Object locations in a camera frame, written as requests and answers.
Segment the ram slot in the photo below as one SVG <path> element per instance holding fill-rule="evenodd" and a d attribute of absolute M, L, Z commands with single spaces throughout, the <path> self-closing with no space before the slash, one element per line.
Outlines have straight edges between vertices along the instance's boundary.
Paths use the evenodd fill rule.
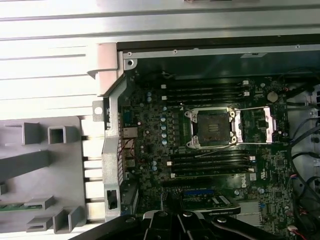
<path fill-rule="evenodd" d="M 201 157 L 194 154 L 176 154 L 170 156 L 168 166 L 171 167 L 171 176 L 174 178 L 204 177 L 248 173 L 251 162 L 246 151 L 234 150 Z"/>
<path fill-rule="evenodd" d="M 206 81 L 175 81 L 165 84 L 162 99 L 167 106 L 235 103 L 244 100 L 241 82 L 208 84 Z"/>

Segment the motherboard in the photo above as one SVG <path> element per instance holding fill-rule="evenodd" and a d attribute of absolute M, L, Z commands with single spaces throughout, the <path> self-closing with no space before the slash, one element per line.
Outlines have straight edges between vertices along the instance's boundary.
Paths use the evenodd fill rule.
<path fill-rule="evenodd" d="M 165 192 L 186 210 L 228 214 L 289 236 L 293 222 L 286 88 L 276 77 L 140 82 L 120 106 L 122 163 L 138 181 L 135 213 Z"/>

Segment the cpu socket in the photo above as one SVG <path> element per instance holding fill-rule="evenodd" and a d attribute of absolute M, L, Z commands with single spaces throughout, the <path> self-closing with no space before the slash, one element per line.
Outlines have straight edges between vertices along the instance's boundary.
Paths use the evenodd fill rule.
<path fill-rule="evenodd" d="M 263 109 L 266 129 L 265 142 L 244 142 L 241 124 L 242 111 Z M 202 107 L 184 112 L 190 119 L 191 141 L 186 146 L 192 149 L 221 148 L 229 144 L 271 144 L 276 122 L 268 106 L 235 109 L 231 107 Z"/>

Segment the mounting screw hole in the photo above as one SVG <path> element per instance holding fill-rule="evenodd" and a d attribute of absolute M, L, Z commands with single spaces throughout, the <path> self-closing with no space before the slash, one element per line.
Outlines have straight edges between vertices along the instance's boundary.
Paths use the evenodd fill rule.
<path fill-rule="evenodd" d="M 94 109 L 94 114 L 101 115 L 102 114 L 102 107 L 98 106 Z"/>

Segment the blue pcie slot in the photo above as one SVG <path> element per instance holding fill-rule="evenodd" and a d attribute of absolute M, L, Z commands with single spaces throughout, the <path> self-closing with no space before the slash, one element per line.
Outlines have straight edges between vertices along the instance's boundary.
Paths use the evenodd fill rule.
<path fill-rule="evenodd" d="M 189 190 L 183 192 L 184 195 L 201 195 L 201 194 L 213 194 L 214 191 L 212 189 L 203 189 L 203 190 Z"/>

